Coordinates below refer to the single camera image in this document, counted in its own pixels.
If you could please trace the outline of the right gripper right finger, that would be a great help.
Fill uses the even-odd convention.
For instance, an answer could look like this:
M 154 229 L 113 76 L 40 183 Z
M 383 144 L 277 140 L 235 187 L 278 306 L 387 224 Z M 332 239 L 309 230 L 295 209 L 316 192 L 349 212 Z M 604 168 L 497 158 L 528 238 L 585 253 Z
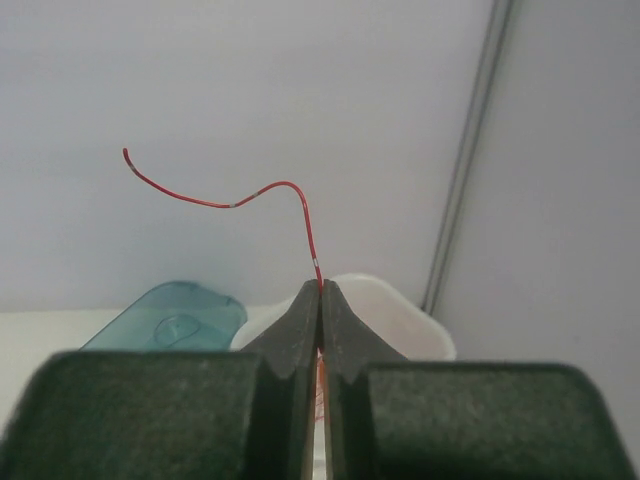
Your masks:
M 561 363 L 412 361 L 322 291 L 330 479 L 633 479 L 605 399 Z

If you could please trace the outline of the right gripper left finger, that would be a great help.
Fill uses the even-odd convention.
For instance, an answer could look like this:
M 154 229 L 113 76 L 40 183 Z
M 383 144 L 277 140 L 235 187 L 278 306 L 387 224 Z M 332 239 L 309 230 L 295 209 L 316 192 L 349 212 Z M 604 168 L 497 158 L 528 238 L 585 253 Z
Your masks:
M 308 479 L 320 288 L 230 352 L 63 351 L 1 437 L 5 479 Z

